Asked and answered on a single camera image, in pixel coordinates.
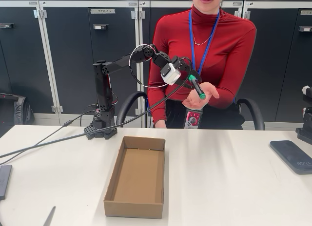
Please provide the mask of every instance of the woman's hand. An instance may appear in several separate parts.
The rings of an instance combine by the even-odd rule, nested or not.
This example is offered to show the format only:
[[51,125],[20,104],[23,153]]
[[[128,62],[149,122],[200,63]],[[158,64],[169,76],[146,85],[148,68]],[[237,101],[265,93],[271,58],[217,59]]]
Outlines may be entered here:
[[164,120],[157,121],[156,124],[155,124],[155,128],[157,128],[157,129],[166,129],[167,128],[166,122]]
[[211,96],[219,98],[219,93],[215,86],[209,82],[203,82],[200,84],[201,89],[206,95],[205,99],[200,99],[195,89],[191,90],[187,99],[182,104],[191,110],[201,110],[209,102]]

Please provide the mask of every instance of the cabinet door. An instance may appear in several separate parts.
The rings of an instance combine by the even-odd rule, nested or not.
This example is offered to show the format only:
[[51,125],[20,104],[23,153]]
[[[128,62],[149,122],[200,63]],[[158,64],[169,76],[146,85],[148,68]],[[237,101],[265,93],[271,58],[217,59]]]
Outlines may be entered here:
[[38,19],[31,7],[0,7],[0,41],[12,93],[27,96],[34,113],[52,113],[52,92]]
[[[237,95],[257,102],[265,121],[275,121],[298,9],[248,9],[257,28],[253,54]],[[245,120],[252,120],[243,107]]]
[[11,83],[6,69],[6,64],[3,56],[2,46],[0,42],[0,93],[11,94]]
[[[174,14],[189,10],[190,8],[143,8],[145,11],[145,19],[143,20],[143,43],[151,44],[153,42],[154,31],[158,20],[164,15]],[[225,12],[233,14],[238,11],[238,8],[222,8]],[[143,82],[148,84],[150,71],[150,63],[143,63]]]
[[81,114],[97,102],[88,8],[45,10],[59,103],[63,113]]
[[[114,61],[122,56],[130,54],[136,47],[135,20],[131,19],[131,11],[134,8],[115,8],[115,13],[91,14],[89,9],[90,31],[93,51],[93,61]],[[93,25],[106,24],[106,30],[95,30]],[[136,65],[132,66],[137,73]],[[110,74],[111,86],[118,97],[116,114],[126,98],[137,91],[137,82],[131,76],[129,67],[125,67],[117,73]],[[135,115],[137,103],[134,103],[128,112],[128,116]]]
[[298,13],[278,105],[276,120],[281,122],[303,122],[302,109],[309,106],[302,100],[302,88],[312,86],[312,32],[299,32],[299,27],[312,27],[312,16],[301,15],[301,11],[304,10]]

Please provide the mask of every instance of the blue lanyard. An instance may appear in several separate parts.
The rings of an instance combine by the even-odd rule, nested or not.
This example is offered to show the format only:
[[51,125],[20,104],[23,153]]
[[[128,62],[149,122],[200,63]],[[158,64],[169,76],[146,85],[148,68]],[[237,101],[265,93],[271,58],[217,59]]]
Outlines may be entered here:
[[[204,54],[203,54],[203,56],[201,58],[200,66],[199,66],[199,69],[197,71],[198,74],[200,74],[200,72],[201,72],[201,70],[203,68],[203,65],[204,65],[204,62],[205,62],[205,59],[206,59],[206,56],[207,56],[207,53],[208,53],[208,49],[209,49],[211,40],[213,39],[216,26],[217,26],[217,24],[219,22],[219,18],[220,18],[220,10],[219,10],[217,18],[216,18],[216,20],[214,22],[214,26],[213,26],[213,29],[212,29],[211,34],[209,36],[209,39],[207,41],[205,52],[204,52]],[[193,64],[193,69],[196,70],[196,60],[195,60],[195,52],[194,52],[194,35],[193,35],[193,24],[192,24],[192,10],[190,10],[189,25],[190,25],[190,39],[191,39],[191,49],[192,49],[192,64]]]

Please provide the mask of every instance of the woman's arm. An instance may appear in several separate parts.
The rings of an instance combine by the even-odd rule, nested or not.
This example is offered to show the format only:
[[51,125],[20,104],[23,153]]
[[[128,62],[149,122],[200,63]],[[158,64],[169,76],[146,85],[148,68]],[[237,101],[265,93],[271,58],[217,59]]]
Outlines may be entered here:
[[237,42],[229,53],[224,74],[216,87],[220,98],[211,97],[208,102],[210,106],[224,109],[233,103],[253,52],[255,36],[256,28],[253,28]]
[[[168,53],[168,45],[167,45],[167,39],[166,39],[166,21],[165,17],[161,18],[155,29],[154,34],[154,40],[153,44],[155,44],[156,48],[159,51],[162,51],[164,53]],[[161,75],[160,75],[160,68],[155,65],[154,63],[151,63],[150,67],[150,75],[149,75],[149,86],[161,86],[164,85],[165,82],[163,81]],[[165,98],[165,86],[160,88],[148,88],[147,95],[148,95],[148,101],[150,104],[150,107],[154,106],[157,102]],[[166,104],[163,102],[159,106],[157,106],[155,109],[152,110],[152,116],[154,119],[154,123],[156,124],[159,120],[166,120]]]

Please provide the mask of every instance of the cardboard box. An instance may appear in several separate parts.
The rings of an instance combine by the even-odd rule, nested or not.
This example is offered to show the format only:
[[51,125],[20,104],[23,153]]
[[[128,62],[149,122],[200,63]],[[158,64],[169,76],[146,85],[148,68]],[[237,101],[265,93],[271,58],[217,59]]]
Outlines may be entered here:
[[104,198],[106,216],[162,218],[165,140],[122,140]]

